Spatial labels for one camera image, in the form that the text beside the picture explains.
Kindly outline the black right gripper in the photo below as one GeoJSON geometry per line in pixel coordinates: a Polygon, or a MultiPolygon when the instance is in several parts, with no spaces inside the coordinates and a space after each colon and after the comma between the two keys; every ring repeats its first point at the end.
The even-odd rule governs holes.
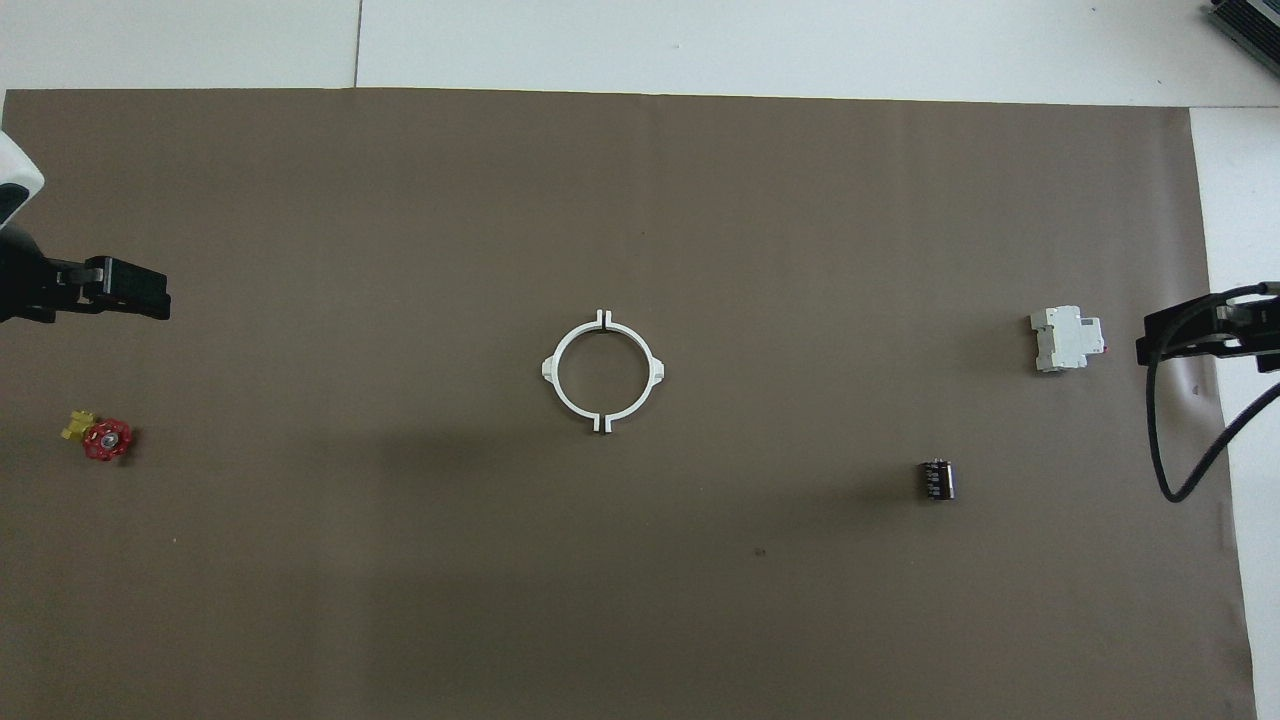
{"type": "MultiPolygon", "coordinates": [[[[1216,328],[1220,334],[1215,355],[1217,357],[1254,357],[1257,372],[1279,369],[1279,291],[1229,290],[1217,293],[1213,311],[1201,309],[1192,314],[1171,334],[1165,345],[1164,359],[1192,354],[1190,347],[1212,343],[1216,328]]],[[[1143,319],[1143,336],[1135,341],[1135,360],[1148,366],[1156,342],[1185,311],[1206,304],[1210,297],[1197,297],[1156,313],[1143,319]]]]}

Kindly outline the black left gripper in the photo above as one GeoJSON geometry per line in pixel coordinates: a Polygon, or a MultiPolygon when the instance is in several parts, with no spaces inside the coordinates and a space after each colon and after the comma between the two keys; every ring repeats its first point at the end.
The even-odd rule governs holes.
{"type": "Polygon", "coordinates": [[[26,319],[54,323],[45,307],[50,278],[67,313],[120,313],[151,319],[172,316],[172,296],[163,273],[119,258],[88,258],[58,270],[24,231],[1,231],[1,323],[26,319]]]}

